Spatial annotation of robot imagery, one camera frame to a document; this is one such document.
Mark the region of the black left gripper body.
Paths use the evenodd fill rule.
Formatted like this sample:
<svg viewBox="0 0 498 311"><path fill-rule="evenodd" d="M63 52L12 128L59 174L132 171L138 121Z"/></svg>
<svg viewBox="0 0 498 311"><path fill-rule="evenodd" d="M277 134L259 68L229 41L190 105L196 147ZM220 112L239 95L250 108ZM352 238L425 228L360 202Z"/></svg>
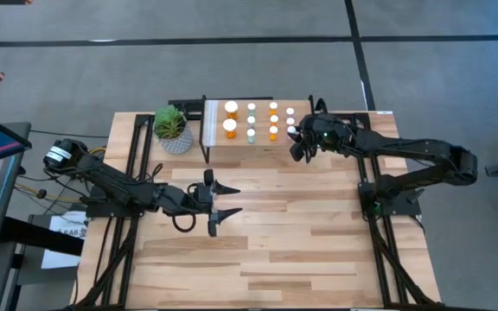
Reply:
<svg viewBox="0 0 498 311"><path fill-rule="evenodd" d="M204 184L188 186L188 208L194 213L209 213L209 187Z"/></svg>

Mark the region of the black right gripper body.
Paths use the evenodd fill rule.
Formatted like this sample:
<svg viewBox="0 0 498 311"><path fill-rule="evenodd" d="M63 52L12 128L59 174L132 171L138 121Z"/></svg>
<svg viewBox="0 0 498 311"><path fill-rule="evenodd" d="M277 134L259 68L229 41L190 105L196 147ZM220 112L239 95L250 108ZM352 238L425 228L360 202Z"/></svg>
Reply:
<svg viewBox="0 0 498 311"><path fill-rule="evenodd" d="M313 131L316 144L327 151L342 151L349 143L347 125L338 117L319 114L315 116Z"/></svg>

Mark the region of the potted succulent plant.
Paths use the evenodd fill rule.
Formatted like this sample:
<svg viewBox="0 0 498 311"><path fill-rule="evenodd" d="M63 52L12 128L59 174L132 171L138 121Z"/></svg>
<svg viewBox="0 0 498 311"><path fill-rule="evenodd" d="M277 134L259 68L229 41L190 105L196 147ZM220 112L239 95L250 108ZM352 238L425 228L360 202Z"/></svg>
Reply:
<svg viewBox="0 0 498 311"><path fill-rule="evenodd" d="M171 155L187 153L194 142L188 120L173 105L167 105L156 110L153 132L163 150Z"/></svg>

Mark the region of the white paper sheet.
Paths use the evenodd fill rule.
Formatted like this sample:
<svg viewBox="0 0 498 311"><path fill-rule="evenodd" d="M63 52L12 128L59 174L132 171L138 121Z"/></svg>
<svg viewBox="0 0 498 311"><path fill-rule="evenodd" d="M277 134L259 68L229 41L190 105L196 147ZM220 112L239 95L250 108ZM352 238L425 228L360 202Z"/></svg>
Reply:
<svg viewBox="0 0 498 311"><path fill-rule="evenodd" d="M68 236L84 240L87 232L86 213L71 211L61 216L52 216L49 229L53 232L64 233ZM43 270L67 268L76 266L79 262L79 256L45 250L41 261L41 268Z"/></svg>

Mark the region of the black aluminium rig frame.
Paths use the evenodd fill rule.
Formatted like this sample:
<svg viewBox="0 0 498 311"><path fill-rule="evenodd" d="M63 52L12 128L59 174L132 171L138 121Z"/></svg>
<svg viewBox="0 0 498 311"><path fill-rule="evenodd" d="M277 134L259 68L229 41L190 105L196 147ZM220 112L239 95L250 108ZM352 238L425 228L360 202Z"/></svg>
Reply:
<svg viewBox="0 0 498 311"><path fill-rule="evenodd" d="M207 219L144 215L132 257L117 268L105 301L127 309L349 308L410 301L391 269L379 275L357 186L378 173L402 175L401 159L358 161L321 153L310 163L291 158L290 143L271 147L165 152L147 137L144 112L118 112L105 162L132 175L161 167L159 181L187 187L207 168L240 190L219 209L240 207L216 237ZM188 228L180 233L178 226Z"/></svg>

